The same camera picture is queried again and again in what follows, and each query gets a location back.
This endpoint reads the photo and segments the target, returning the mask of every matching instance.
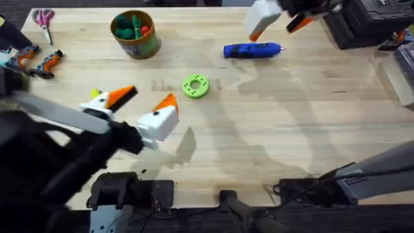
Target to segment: scissors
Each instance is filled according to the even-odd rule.
[[[49,34],[49,21],[54,16],[54,11],[51,9],[35,10],[32,13],[32,19],[37,23],[46,36],[47,42],[52,45],[52,39]]]

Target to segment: gray robot arm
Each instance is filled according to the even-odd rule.
[[[281,179],[274,192],[282,206],[307,203],[355,205],[376,195],[414,190],[414,141],[351,163],[319,178]]]
[[[339,169],[335,177],[394,170],[406,166],[414,166],[414,141]],[[361,200],[381,194],[414,190],[414,170],[393,175],[340,179],[337,182],[346,196],[350,199]]]

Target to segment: pink scissors handle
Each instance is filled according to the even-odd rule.
[[[46,27],[48,27],[49,21],[50,19],[52,19],[53,15],[54,15],[54,11],[51,9],[35,10],[32,13],[32,19],[38,25],[40,26],[46,25]]]

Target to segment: green ring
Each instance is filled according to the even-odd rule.
[[[193,82],[199,82],[199,88],[192,88],[191,84]],[[181,87],[186,96],[196,99],[201,98],[208,93],[208,90],[210,89],[210,82],[202,74],[190,74],[184,79],[184,81],[182,81]]]

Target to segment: blue glue gun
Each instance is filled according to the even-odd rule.
[[[224,58],[271,58],[285,48],[277,43],[243,43],[224,46]]]

